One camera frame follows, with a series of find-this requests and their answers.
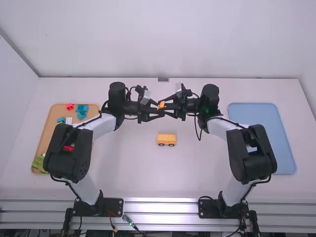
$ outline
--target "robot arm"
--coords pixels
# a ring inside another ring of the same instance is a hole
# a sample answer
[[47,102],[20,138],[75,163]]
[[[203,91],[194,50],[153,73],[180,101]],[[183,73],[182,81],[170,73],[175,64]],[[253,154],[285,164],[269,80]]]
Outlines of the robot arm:
[[[186,115],[195,116],[201,131],[227,141],[233,173],[227,188],[219,193],[217,200],[212,200],[214,203],[211,203],[211,207],[215,208],[212,210],[219,212],[219,216],[211,215],[211,218],[239,216],[238,212],[244,211],[242,201],[252,187],[269,182],[271,174],[277,170],[277,162],[264,127],[260,124],[239,124],[224,118],[218,109],[219,88],[213,84],[205,85],[201,95],[197,96],[178,83],[175,94],[158,103],[149,97],[145,86],[134,88],[138,93],[137,101],[131,101],[131,89],[122,82],[114,82],[110,85],[109,100],[102,106],[100,115],[82,123],[56,126],[43,164],[52,179],[66,183],[81,205],[87,205],[90,215],[99,215],[104,209],[103,194],[87,174],[92,142],[118,129],[125,115],[137,116],[138,123],[165,115],[182,121],[185,121]],[[249,146],[255,151],[249,152]]]

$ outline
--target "orange block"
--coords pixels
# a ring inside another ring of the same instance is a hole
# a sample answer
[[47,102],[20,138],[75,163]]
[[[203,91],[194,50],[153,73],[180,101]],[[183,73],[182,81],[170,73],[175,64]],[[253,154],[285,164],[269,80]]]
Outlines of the orange block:
[[159,146],[168,145],[173,147],[177,145],[177,135],[174,133],[158,133],[157,135],[157,144]]

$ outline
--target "black cable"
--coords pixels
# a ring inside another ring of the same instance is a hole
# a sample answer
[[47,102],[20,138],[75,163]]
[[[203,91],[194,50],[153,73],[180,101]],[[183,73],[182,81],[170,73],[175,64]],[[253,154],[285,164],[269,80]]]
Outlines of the black cable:
[[17,237],[20,237],[20,236],[22,236],[22,235],[25,236],[28,231],[29,231],[29,229],[25,230],[24,232],[22,232],[21,234],[19,234]]
[[101,111],[105,111],[105,106],[107,105],[107,103],[108,103],[108,100],[103,103],[103,105],[101,107]]
[[249,187],[249,189],[248,189],[248,191],[245,193],[245,195],[241,198],[240,201],[244,201],[244,200],[246,199],[247,195],[250,193],[251,189],[252,189],[253,187],[255,187],[257,184],[265,184],[265,183],[270,182],[270,180],[271,180],[271,175],[269,175],[269,176],[268,176],[268,179],[265,180],[265,181],[260,181],[260,182],[256,182],[256,183],[251,184],[250,187]]
[[192,95],[195,95],[199,99],[199,96],[197,94],[195,94],[194,92],[192,92]]
[[127,117],[124,117],[124,119],[127,119],[127,120],[135,120],[135,119],[138,119],[138,117],[135,117],[135,118],[127,118]]
[[145,237],[144,233],[142,233],[136,226],[133,227],[134,230],[136,230],[138,233],[140,233],[142,236]]
[[81,226],[82,226],[82,216],[80,216],[80,225],[79,225],[78,230],[81,230]]
[[199,197],[199,201],[200,201],[200,199],[202,199],[202,198],[207,198],[207,199],[211,199],[211,200],[213,200],[213,198],[211,198],[210,196],[201,196],[201,197]]
[[71,184],[67,181],[64,181],[64,180],[59,180],[59,179],[56,179],[52,174],[50,174],[50,178],[56,182],[60,182],[60,183],[65,183],[66,186],[68,186],[71,191],[73,191],[73,193],[75,194],[75,196],[81,201],[81,198],[80,196],[76,193],[76,191],[74,190],[74,188],[71,186]]
[[237,230],[235,230],[235,231],[232,232],[230,235],[227,235],[227,236],[225,236],[225,237],[231,237],[231,236],[233,236],[234,234],[236,234],[236,233],[240,230],[241,223],[242,223],[242,218],[240,219],[240,223],[239,223],[239,226],[238,226]]
[[194,116],[194,127],[196,129],[196,135],[197,135],[197,139],[200,141],[201,140],[201,137],[202,137],[202,131],[203,129],[201,129],[200,133],[199,133],[199,136],[198,136],[198,129],[197,129],[197,115],[195,113],[195,116]]

